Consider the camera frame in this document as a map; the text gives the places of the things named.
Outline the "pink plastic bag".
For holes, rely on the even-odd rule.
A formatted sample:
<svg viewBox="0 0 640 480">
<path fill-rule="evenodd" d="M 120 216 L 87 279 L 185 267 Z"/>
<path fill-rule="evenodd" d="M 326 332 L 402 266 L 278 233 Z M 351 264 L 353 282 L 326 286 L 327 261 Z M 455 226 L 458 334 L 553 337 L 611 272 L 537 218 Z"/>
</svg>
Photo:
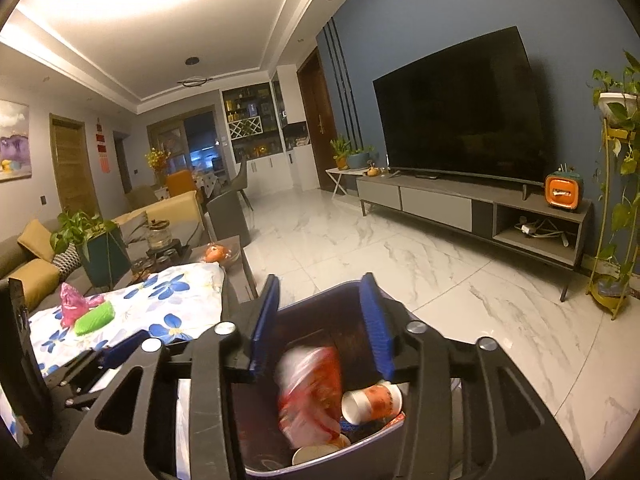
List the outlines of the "pink plastic bag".
<svg viewBox="0 0 640 480">
<path fill-rule="evenodd" d="M 78 318 L 81 318 L 91 309 L 99 307 L 105 301 L 102 295 L 86 298 L 74 286 L 67 283 L 63 283 L 61 286 L 60 299 L 62 328 L 73 327 Z"/>
</svg>

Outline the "green foam net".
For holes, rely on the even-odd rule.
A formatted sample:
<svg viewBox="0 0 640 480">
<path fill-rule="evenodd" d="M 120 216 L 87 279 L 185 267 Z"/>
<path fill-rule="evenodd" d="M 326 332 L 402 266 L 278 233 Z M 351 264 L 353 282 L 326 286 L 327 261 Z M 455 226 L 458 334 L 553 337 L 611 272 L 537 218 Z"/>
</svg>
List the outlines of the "green foam net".
<svg viewBox="0 0 640 480">
<path fill-rule="evenodd" d="M 104 301 L 78 318 L 74 324 L 77 336 L 84 336 L 100 330 L 115 318 L 115 309 L 109 301 Z"/>
</svg>

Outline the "red snack wrapper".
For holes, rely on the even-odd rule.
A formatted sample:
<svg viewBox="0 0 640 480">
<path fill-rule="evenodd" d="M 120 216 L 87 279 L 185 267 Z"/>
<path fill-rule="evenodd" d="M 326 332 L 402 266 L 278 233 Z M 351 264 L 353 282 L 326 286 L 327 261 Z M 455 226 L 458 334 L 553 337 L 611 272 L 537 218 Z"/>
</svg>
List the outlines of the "red snack wrapper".
<svg viewBox="0 0 640 480">
<path fill-rule="evenodd" d="M 277 366 L 279 428 L 292 448 L 341 434 L 342 376 L 334 347 L 295 347 Z"/>
</svg>

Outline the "houndstooth patterned cushion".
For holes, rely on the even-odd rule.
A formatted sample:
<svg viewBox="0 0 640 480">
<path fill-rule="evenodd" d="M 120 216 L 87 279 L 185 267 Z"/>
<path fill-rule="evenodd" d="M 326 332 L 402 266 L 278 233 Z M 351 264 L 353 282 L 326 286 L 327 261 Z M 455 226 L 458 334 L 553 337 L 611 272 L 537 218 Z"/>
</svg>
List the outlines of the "houndstooth patterned cushion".
<svg viewBox="0 0 640 480">
<path fill-rule="evenodd" d="M 58 269 L 58 275 L 62 281 L 70 276 L 75 270 L 81 267 L 80 257 L 74 244 L 69 244 L 64 252 L 55 254 L 52 264 Z"/>
</svg>

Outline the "floral white tablecloth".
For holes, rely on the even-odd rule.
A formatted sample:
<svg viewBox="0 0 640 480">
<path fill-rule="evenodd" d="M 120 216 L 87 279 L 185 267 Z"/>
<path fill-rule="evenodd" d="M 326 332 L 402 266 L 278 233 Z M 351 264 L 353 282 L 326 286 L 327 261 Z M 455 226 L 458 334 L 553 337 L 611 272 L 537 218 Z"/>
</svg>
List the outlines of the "floral white tablecloth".
<svg viewBox="0 0 640 480">
<path fill-rule="evenodd" d="M 154 274 L 144 282 L 102 295 L 115 309 L 115 318 L 107 326 L 77 336 L 74 326 L 61 327 L 61 308 L 54 307 L 29 314 L 30 340 L 43 377 L 48 377 L 67 361 L 89 349 L 113 347 L 138 330 L 164 344 L 182 344 L 201 336 L 216 324 L 222 310 L 221 268 L 214 264 L 194 263 Z M 191 479 L 189 464 L 190 379 L 178 381 L 177 397 L 171 402 L 175 414 L 169 416 L 175 429 L 171 444 L 176 466 L 171 479 Z M 1 430 L 6 428 L 21 448 L 27 448 L 32 435 L 16 426 L 8 398 L 1 387 Z"/>
</svg>

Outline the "potted green plant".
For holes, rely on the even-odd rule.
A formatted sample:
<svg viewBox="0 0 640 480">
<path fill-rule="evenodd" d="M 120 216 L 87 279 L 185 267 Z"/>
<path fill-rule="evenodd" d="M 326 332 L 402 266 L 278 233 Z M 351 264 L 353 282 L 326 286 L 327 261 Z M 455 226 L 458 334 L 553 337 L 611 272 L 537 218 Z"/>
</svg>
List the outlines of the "potted green plant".
<svg viewBox="0 0 640 480">
<path fill-rule="evenodd" d="M 50 244 L 55 255 L 73 245 L 89 281 L 97 290 L 113 289 L 131 269 L 120 227 L 99 214 L 89 216 L 81 210 L 74 214 L 61 212 L 58 230 L 51 235 Z"/>
</svg>

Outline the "grey tv cabinet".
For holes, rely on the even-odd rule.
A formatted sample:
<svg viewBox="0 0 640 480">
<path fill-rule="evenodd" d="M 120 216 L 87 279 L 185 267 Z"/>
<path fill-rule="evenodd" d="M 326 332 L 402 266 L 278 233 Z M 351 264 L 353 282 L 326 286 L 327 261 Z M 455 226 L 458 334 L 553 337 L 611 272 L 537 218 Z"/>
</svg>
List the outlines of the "grey tv cabinet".
<svg viewBox="0 0 640 480">
<path fill-rule="evenodd" d="M 486 240 L 570 272 L 582 266 L 592 216 L 590 200 L 574 211 L 519 188 L 410 176 L 357 179 L 361 209 L 380 206 Z"/>
</svg>

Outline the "small white side table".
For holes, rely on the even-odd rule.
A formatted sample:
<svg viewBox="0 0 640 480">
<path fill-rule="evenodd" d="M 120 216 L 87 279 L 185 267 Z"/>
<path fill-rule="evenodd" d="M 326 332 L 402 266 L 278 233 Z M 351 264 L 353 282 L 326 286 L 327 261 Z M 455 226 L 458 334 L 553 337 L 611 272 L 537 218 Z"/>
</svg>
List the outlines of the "small white side table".
<svg viewBox="0 0 640 480">
<path fill-rule="evenodd" d="M 343 181 L 346 178 L 364 177 L 366 173 L 367 173 L 366 168 L 357 168 L 357 169 L 329 168 L 327 169 L 326 175 L 333 182 L 332 196 L 335 197 L 338 192 L 341 192 L 343 195 L 347 195 L 347 191 L 346 191 L 346 188 L 344 188 Z"/>
</svg>

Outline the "wooden door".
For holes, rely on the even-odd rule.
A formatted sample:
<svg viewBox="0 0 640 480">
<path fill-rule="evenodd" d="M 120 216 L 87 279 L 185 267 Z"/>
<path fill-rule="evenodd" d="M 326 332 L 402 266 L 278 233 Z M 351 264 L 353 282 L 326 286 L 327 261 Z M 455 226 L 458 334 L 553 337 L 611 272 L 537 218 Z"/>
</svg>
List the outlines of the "wooden door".
<svg viewBox="0 0 640 480">
<path fill-rule="evenodd" d="M 49 120 L 52 164 L 62 211 L 98 214 L 85 124 L 55 114 L 50 114 Z"/>
</svg>

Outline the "pink pig figurine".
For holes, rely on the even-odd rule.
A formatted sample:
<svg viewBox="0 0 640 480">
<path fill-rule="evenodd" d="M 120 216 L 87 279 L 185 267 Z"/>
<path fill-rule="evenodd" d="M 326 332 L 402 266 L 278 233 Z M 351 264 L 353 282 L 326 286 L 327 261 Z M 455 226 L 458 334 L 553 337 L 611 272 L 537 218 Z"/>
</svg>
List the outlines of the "pink pig figurine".
<svg viewBox="0 0 640 480">
<path fill-rule="evenodd" d="M 232 256 L 232 251 L 219 243 L 210 243 L 205 246 L 203 261 L 206 263 L 223 264 Z"/>
</svg>

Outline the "tall plant stand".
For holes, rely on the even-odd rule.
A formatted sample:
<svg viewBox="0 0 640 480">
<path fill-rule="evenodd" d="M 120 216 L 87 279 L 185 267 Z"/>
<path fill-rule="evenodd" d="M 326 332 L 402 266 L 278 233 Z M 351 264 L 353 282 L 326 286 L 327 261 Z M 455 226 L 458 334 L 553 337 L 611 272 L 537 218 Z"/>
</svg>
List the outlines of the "tall plant stand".
<svg viewBox="0 0 640 480">
<path fill-rule="evenodd" d="M 624 53 L 617 75 L 592 72 L 592 104 L 602 120 L 602 219 L 588 294 L 616 318 L 631 294 L 639 259 L 639 59 Z"/>
</svg>

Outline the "orange retro speaker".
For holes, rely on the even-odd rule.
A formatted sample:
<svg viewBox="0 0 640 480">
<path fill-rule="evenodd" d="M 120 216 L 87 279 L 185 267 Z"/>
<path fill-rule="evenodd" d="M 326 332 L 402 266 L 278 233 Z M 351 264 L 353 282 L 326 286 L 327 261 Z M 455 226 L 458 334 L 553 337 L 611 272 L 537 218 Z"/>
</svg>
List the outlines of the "orange retro speaker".
<svg viewBox="0 0 640 480">
<path fill-rule="evenodd" d="M 582 192 L 582 175 L 567 164 L 561 164 L 544 180 L 544 198 L 552 207 L 575 211 L 582 202 Z"/>
</svg>

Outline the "dark entrance door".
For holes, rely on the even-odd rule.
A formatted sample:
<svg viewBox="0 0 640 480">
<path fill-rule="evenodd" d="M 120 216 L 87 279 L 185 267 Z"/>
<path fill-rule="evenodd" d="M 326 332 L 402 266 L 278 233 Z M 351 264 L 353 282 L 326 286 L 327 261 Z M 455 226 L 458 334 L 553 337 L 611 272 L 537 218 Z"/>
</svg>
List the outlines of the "dark entrance door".
<svg viewBox="0 0 640 480">
<path fill-rule="evenodd" d="M 319 185 L 323 191 L 331 192 L 334 183 L 326 174 L 326 170 L 335 168 L 335 152 L 331 141 L 336 138 L 336 129 L 318 49 L 314 49 L 299 67 L 297 78 L 314 150 Z"/>
</svg>

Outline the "large black television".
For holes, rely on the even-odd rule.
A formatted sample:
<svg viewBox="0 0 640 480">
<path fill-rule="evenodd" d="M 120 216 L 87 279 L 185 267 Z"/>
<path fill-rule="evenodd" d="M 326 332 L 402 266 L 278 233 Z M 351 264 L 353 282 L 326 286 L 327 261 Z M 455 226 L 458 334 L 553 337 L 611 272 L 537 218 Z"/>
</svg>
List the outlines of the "large black television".
<svg viewBox="0 0 640 480">
<path fill-rule="evenodd" d="M 373 87 L 390 168 L 544 180 L 550 143 L 516 27 L 419 58 Z"/>
</svg>

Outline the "display shelf cabinet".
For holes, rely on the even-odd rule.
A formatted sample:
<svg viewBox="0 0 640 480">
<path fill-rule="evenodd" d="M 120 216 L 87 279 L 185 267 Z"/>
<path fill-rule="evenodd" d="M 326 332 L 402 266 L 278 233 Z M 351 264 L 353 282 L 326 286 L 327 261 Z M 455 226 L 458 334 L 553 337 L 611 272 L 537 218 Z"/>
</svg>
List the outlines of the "display shelf cabinet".
<svg viewBox="0 0 640 480">
<path fill-rule="evenodd" d="M 235 161 L 262 158 L 283 151 L 270 85 L 222 92 L 229 136 Z"/>
</svg>

